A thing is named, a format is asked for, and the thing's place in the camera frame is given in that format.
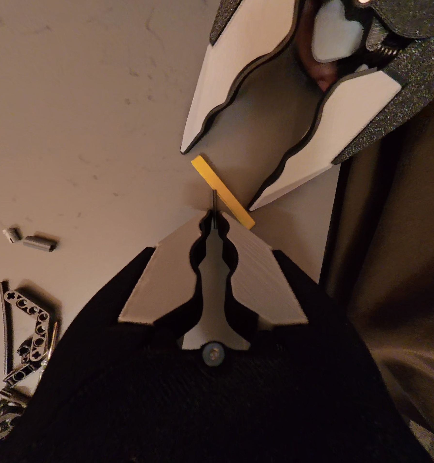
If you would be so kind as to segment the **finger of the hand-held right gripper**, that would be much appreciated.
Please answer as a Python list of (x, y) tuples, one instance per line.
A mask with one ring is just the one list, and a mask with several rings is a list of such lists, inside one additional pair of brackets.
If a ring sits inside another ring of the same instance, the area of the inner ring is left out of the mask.
[(244, 80), (290, 44), (300, 9), (296, 0), (220, 2), (186, 120), (182, 154), (232, 104)]
[(399, 93), (400, 83), (382, 70), (341, 78), (321, 102), (317, 118), (289, 149), (249, 203), (254, 211), (329, 170), (336, 157)]

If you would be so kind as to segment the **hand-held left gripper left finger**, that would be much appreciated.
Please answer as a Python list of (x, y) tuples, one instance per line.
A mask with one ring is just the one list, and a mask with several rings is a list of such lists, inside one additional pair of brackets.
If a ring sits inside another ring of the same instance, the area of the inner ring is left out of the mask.
[(158, 242), (119, 323), (167, 330), (176, 339), (197, 325), (203, 312), (199, 265), (210, 229), (211, 211), (200, 211)]

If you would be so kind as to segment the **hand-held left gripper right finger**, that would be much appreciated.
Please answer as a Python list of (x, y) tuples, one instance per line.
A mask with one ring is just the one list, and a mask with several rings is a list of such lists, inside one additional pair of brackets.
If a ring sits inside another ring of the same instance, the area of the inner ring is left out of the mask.
[(217, 214), (222, 259), (228, 267), (224, 314), (243, 339), (257, 331), (308, 324), (272, 248), (225, 212)]

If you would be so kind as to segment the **yellow thin beam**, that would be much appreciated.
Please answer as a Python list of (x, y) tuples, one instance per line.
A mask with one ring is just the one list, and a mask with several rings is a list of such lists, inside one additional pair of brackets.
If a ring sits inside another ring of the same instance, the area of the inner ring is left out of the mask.
[(234, 194), (231, 193), (231, 191), (216, 174), (216, 172), (211, 168), (207, 161), (201, 155), (198, 155), (192, 159), (191, 164), (202, 176), (202, 178), (208, 183), (211, 189), (216, 190), (217, 196), (232, 212), (236, 220), (238, 220), (238, 222), (248, 230), (253, 228), (255, 221), (250, 216), (249, 212), (242, 206)]

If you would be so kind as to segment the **person's right hand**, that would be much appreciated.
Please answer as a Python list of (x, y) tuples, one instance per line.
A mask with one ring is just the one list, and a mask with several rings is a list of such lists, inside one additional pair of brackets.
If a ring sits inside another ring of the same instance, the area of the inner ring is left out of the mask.
[(321, 0), (304, 1), (295, 35), (295, 49), (305, 73), (322, 92), (326, 92), (336, 82), (338, 70), (337, 61), (319, 62), (312, 53), (315, 17), (322, 4)]

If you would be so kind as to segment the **dark grey sleeve connector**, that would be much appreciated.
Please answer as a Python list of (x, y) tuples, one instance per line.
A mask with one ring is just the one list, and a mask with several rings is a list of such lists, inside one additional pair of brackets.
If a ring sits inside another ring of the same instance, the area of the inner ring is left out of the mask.
[(43, 252), (53, 252), (58, 247), (58, 241), (42, 236), (29, 235), (23, 238), (23, 245)]

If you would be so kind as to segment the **grey bent technic liftarm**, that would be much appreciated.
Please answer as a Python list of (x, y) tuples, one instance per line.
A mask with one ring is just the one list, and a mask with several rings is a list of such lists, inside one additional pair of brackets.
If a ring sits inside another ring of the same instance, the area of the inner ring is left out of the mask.
[(5, 376), (5, 385), (15, 387), (28, 376), (38, 371), (49, 353), (50, 334), (53, 333), (52, 316), (49, 311), (24, 296), (17, 290), (10, 290), (5, 295), (5, 301), (10, 303), (12, 310), (17, 309), (29, 315), (35, 322), (33, 333), (17, 348), (20, 363), (14, 366), (12, 372)]

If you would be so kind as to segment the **black thin flexible rod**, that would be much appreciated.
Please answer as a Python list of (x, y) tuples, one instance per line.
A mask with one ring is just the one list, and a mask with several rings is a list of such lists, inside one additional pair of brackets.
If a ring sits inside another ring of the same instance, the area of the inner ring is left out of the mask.
[(0, 282), (0, 301), (2, 306), (2, 315), (4, 322), (4, 372), (5, 376), (9, 375), (13, 370), (13, 323), (12, 323), (12, 307), (10, 303), (5, 301), (5, 295), (9, 291), (8, 281)]

